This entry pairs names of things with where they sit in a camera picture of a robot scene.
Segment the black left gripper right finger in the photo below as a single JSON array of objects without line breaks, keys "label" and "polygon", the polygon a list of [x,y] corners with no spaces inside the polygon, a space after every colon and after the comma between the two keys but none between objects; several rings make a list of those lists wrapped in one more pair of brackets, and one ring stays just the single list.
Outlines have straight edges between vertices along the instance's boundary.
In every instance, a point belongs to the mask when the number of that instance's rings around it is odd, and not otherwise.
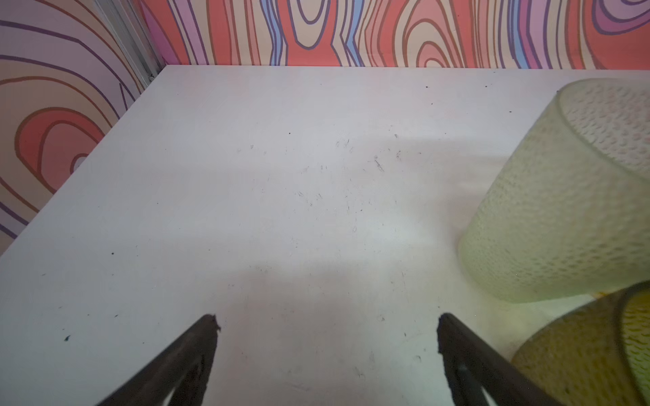
[{"label": "black left gripper right finger", "polygon": [[438,353],[455,405],[558,405],[451,313],[438,319]]}]

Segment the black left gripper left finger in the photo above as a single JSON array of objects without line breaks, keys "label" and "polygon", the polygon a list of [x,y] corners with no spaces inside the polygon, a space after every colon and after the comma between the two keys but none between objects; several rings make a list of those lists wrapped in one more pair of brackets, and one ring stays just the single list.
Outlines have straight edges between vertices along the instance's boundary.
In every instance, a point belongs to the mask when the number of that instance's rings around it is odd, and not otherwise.
[{"label": "black left gripper left finger", "polygon": [[221,327],[206,314],[101,405],[201,405]]}]

